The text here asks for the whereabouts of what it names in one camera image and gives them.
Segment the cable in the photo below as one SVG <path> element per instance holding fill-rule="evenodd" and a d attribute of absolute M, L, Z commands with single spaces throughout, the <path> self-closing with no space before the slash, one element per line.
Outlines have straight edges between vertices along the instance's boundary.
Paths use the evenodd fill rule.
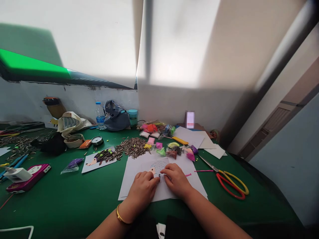
<path fill-rule="evenodd" d="M 0 210 L 5 206 L 5 204 L 9 201 L 9 199 L 13 196 L 13 194 L 5 201 L 5 203 L 0 207 Z"/>
<path fill-rule="evenodd" d="M 16 231 L 16 230 L 23 230 L 30 228 L 30 234 L 28 239 L 31 239 L 34 226 L 26 226 L 26 227 L 16 227 L 16 228 L 9 228 L 9 229 L 0 229 L 0 232 L 6 232 L 6 231 Z"/>

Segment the window shade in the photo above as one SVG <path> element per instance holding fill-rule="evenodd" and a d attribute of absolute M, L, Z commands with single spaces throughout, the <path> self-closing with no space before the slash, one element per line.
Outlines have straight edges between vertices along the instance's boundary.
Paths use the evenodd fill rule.
<path fill-rule="evenodd" d="M 4 0 L 0 48 L 133 88 L 142 8 L 142 0 Z"/>

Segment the sunflower seed pile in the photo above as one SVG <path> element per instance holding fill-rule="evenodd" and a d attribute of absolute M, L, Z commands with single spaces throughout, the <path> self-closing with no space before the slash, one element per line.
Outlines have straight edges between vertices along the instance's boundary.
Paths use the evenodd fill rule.
<path fill-rule="evenodd" d="M 146 141 L 141 138 L 131 138 L 124 140 L 120 145 L 115 147 L 115 150 L 119 152 L 125 152 L 125 155 L 132 156 L 136 159 L 138 156 L 150 152 L 149 149 L 144 149 Z"/>
<path fill-rule="evenodd" d="M 13 148 L 11 150 L 12 155 L 6 159 L 6 161 L 14 160 L 26 153 L 36 154 L 36 151 L 39 150 L 37 147 L 31 145 L 31 142 L 37 139 L 40 142 L 45 142 L 48 140 L 45 136 L 38 136 L 33 138 L 26 138 L 26 136 L 14 136 L 10 138 L 0 138 L 0 147 L 3 145 L 15 143 L 14 147 L 19 147 L 17 149 Z"/>

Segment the hand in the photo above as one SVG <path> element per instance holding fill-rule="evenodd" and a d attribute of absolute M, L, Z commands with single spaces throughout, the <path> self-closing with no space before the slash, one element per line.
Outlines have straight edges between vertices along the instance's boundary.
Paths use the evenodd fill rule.
<path fill-rule="evenodd" d="M 135 176 L 127 198 L 119 206 L 119 215 L 125 222 L 132 223 L 150 204 L 159 181 L 152 172 L 139 172 Z"/>
<path fill-rule="evenodd" d="M 168 164 L 161 171 L 168 188 L 179 198 L 185 201 L 194 188 L 190 185 L 182 169 L 177 164 Z"/>

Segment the phone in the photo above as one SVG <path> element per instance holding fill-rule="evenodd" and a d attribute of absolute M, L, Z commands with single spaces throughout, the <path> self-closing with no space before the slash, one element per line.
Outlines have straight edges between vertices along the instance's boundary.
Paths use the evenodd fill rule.
<path fill-rule="evenodd" d="M 186 128 L 194 128 L 195 111 L 186 111 Z"/>

